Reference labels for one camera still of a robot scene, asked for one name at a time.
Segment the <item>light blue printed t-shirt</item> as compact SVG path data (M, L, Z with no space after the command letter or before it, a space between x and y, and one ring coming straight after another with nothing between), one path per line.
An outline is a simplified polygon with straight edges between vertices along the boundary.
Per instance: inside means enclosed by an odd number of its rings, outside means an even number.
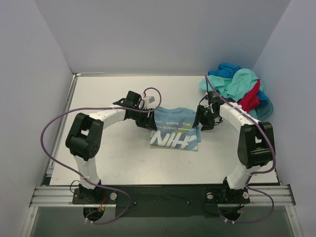
M157 129L150 134L149 144L152 146L197 151L201 142L199 127L193 127L196 112L178 107L155 110L154 118Z

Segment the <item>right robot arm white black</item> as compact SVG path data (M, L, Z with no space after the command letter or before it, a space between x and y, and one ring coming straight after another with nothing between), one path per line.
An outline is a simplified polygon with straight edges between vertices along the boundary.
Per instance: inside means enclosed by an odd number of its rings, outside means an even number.
M238 163L224 181L227 186L220 190L222 200L232 202L238 197L238 190L249 183L256 174L271 172L276 164L273 127L251 117L237 103L225 102L213 91L202 98L208 105L197 106L193 128L201 126L201 131L212 130L223 119L238 132Z

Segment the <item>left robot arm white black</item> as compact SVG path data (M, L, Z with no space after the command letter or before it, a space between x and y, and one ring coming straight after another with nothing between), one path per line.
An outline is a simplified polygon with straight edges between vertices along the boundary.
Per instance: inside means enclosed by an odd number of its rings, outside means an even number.
M89 203L97 203L102 196L101 180L97 174L96 155L101 146L103 130L116 122L132 119L141 128L156 130L153 96L129 91L125 98L112 106L91 114L78 113L75 116L66 147L74 156L78 171L83 175L79 180L79 190Z

